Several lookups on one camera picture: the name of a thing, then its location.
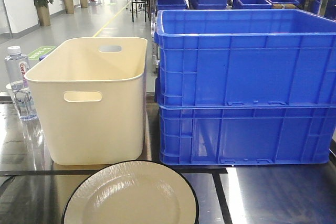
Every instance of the green floor sign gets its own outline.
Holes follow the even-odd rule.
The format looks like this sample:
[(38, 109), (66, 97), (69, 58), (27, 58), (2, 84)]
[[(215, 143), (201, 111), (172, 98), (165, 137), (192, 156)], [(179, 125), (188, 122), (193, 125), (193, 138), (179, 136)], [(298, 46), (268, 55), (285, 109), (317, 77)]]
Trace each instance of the green floor sign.
[(39, 47), (36, 50), (34, 50), (33, 52), (31, 52), (30, 54), (28, 54), (28, 58), (30, 60), (38, 60), (40, 58), (40, 56), (46, 55), (47, 53), (53, 51), (55, 48), (56, 47), (54, 47), (54, 46)]

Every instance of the yellow floor line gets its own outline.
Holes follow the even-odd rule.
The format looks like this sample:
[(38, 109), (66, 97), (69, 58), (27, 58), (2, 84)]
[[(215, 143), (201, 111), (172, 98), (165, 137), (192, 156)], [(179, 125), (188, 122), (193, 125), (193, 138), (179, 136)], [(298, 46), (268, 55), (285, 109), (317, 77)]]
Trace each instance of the yellow floor line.
[(103, 25), (94, 35), (93, 35), (93, 38), (97, 37), (101, 31), (104, 30), (105, 27), (108, 26), (109, 23), (111, 23), (123, 10), (126, 9), (126, 7), (128, 6), (129, 3), (127, 3), (121, 10), (119, 10), (109, 21), (107, 21), (105, 23), (105, 25)]

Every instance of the reflective table surface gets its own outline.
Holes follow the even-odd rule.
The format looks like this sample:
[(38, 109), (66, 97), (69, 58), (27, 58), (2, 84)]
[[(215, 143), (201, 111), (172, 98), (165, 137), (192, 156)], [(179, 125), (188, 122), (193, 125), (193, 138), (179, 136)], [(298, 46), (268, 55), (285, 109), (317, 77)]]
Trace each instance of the reflective table surface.
[[(160, 162), (158, 105), (152, 98), (146, 110), (139, 159)], [(36, 143), (25, 142), (13, 105), (0, 103), (0, 223), (60, 223), (77, 186), (106, 167), (59, 166), (43, 137)], [(172, 168), (194, 188), (200, 224), (335, 224), (335, 163), (331, 155), (319, 165)]]

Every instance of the bin handle hole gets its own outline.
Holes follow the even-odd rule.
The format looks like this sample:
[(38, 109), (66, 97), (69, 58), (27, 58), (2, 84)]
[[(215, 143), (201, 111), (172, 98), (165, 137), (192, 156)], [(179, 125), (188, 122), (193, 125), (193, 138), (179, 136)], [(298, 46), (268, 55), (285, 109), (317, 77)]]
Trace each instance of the bin handle hole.
[(103, 45), (99, 47), (100, 52), (121, 52), (121, 46), (117, 45)]
[(99, 91), (66, 91), (64, 100), (67, 102), (100, 102), (102, 93)]

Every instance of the cream plastic bin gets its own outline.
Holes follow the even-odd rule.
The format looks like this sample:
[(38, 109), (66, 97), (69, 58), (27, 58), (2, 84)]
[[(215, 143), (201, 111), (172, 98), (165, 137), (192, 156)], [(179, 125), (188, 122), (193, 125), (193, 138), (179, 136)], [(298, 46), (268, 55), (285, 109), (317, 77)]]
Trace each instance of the cream plastic bin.
[(146, 46), (142, 38), (71, 39), (26, 73), (56, 163), (111, 164), (140, 156)]

